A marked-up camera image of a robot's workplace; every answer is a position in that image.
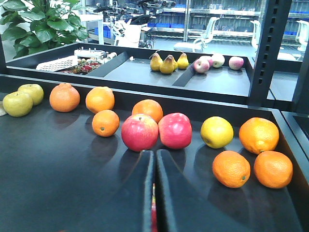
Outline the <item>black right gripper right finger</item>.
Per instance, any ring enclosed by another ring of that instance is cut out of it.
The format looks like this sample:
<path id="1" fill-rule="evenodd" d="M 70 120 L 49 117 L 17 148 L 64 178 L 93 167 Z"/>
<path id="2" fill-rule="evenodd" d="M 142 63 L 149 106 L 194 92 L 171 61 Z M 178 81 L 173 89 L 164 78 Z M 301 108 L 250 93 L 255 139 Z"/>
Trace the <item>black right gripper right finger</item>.
<path id="1" fill-rule="evenodd" d="M 155 198 L 160 232 L 241 231 L 240 223 L 200 196 L 165 149 L 156 152 Z"/>

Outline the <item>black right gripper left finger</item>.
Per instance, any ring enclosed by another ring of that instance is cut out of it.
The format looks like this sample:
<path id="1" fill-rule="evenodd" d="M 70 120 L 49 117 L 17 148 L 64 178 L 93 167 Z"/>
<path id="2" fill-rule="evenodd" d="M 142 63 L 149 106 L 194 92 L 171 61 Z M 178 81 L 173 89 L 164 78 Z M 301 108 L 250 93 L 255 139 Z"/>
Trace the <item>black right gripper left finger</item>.
<path id="1" fill-rule="evenodd" d="M 155 175 L 153 151 L 140 153 L 133 172 L 106 203 L 73 227 L 73 232 L 150 232 Z"/>

